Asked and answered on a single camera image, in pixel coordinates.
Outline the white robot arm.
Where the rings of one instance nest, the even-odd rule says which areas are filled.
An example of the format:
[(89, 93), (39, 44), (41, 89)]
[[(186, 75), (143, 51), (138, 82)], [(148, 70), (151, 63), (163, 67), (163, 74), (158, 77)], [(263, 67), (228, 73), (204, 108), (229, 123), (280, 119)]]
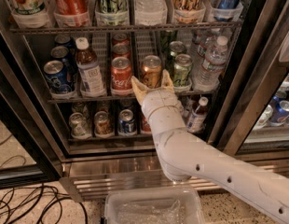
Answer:
[(275, 221), (289, 224), (289, 178), (230, 157), (189, 133), (166, 70), (159, 88), (149, 89), (136, 77), (131, 84), (170, 180), (208, 180)]

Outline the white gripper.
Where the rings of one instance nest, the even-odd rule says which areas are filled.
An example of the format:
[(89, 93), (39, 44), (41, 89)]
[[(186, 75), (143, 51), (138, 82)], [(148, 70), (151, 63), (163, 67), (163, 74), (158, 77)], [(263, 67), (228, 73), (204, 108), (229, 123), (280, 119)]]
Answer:
[(153, 135), (185, 128), (180, 112), (181, 103), (173, 93), (172, 79), (166, 69), (162, 71), (160, 90), (150, 91), (135, 76), (131, 77), (131, 85)]

